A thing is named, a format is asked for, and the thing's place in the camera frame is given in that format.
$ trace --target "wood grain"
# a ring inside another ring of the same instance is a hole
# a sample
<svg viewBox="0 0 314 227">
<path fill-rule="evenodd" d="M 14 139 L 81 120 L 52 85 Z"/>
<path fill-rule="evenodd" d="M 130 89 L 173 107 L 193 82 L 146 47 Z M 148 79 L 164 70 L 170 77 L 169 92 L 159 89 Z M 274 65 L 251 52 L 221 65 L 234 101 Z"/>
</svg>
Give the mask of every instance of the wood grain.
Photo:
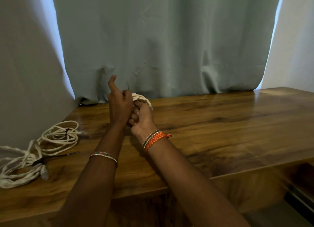
<svg viewBox="0 0 314 227">
<path fill-rule="evenodd" d="M 209 178 L 305 162 L 314 158 L 314 94 L 289 88 L 151 100 L 159 129 Z M 49 179 L 0 189 L 0 222 L 60 209 L 109 124 L 107 104 L 78 107 L 79 154 L 50 160 Z M 148 157 L 126 128 L 114 198 L 166 190 Z"/>
</svg>

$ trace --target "curtain fold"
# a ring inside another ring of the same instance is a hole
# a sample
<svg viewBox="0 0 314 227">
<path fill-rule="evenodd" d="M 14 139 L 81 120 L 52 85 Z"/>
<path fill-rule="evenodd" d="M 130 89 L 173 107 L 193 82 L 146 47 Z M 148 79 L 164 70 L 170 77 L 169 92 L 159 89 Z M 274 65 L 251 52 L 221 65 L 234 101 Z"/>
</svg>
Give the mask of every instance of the curtain fold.
<svg viewBox="0 0 314 227">
<path fill-rule="evenodd" d="M 278 0 L 54 0 L 77 99 L 106 102 L 107 81 L 147 98 L 253 90 Z"/>
</svg>

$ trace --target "white cord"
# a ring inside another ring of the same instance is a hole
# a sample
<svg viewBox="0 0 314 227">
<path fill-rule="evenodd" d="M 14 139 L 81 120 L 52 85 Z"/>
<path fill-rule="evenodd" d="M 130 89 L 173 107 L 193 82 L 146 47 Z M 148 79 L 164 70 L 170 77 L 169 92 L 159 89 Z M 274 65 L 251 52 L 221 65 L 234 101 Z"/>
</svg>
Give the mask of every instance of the white cord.
<svg viewBox="0 0 314 227">
<path fill-rule="evenodd" d="M 62 123 L 75 123 L 75 128 L 62 128 L 59 125 Z M 21 174 L 14 175 L 11 173 L 15 170 L 32 166 L 32 164 L 41 159 L 43 156 L 54 156 L 63 151 L 69 150 L 74 147 L 78 142 L 78 134 L 86 134 L 86 132 L 79 132 L 79 127 L 76 121 L 64 121 L 53 125 L 51 128 L 46 130 L 39 139 L 31 140 L 27 151 L 18 148 L 12 148 L 9 146 L 0 146 L 0 149 L 11 150 L 21 153 L 23 156 L 18 158 L 1 158 L 2 161 L 9 161 L 5 165 L 0 166 L 2 172 L 0 174 L 0 187 L 2 188 L 13 188 L 19 185 L 24 185 L 30 181 L 36 179 L 41 175 L 42 179 L 48 179 L 48 171 L 44 164 L 39 163 L 32 167 L 29 171 Z M 42 141 L 47 141 L 60 146 L 53 149 L 41 149 L 40 144 Z M 37 150 L 38 156 L 32 153 L 34 148 Z"/>
<path fill-rule="evenodd" d="M 150 104 L 150 101 L 147 98 L 145 98 L 143 95 L 138 95 L 136 93 L 132 93 L 132 98 L 133 98 L 133 101 L 140 100 L 140 101 L 148 104 L 150 109 L 153 110 L 153 107 Z"/>
</svg>

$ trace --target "bracelet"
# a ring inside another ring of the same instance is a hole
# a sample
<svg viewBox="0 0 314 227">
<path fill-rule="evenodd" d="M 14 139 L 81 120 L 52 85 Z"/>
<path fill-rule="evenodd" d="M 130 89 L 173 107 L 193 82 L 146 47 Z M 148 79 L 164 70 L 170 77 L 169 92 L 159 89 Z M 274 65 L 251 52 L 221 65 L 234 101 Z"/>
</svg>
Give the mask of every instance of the bracelet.
<svg viewBox="0 0 314 227">
<path fill-rule="evenodd" d="M 109 153 L 96 151 L 93 154 L 91 154 L 89 158 L 91 158 L 92 156 L 103 156 L 105 158 L 110 158 L 111 160 L 114 160 L 116 162 L 116 167 L 118 167 L 118 161 L 114 157 L 112 157 Z"/>
<path fill-rule="evenodd" d="M 151 145 L 153 145 L 156 141 L 158 141 L 159 139 L 163 138 L 163 137 L 171 137 L 171 134 L 167 134 L 165 135 L 162 131 L 160 130 L 156 130 L 154 132 L 152 132 L 145 140 L 145 142 L 143 143 L 143 151 L 147 152 L 147 150 L 149 149 L 149 147 Z"/>
</svg>

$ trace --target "right hand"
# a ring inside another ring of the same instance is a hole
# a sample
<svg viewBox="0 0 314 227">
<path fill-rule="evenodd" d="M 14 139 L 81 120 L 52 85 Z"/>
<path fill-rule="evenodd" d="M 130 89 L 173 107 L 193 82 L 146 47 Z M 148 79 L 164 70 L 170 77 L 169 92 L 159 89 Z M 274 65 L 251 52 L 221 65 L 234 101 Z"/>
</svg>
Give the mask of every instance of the right hand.
<svg viewBox="0 0 314 227">
<path fill-rule="evenodd" d="M 157 128 L 154 124 L 154 116 L 149 105 L 140 101 L 135 101 L 134 105 L 135 107 L 129 124 L 133 126 L 131 128 L 132 134 L 143 144 L 146 138 L 157 130 Z"/>
</svg>

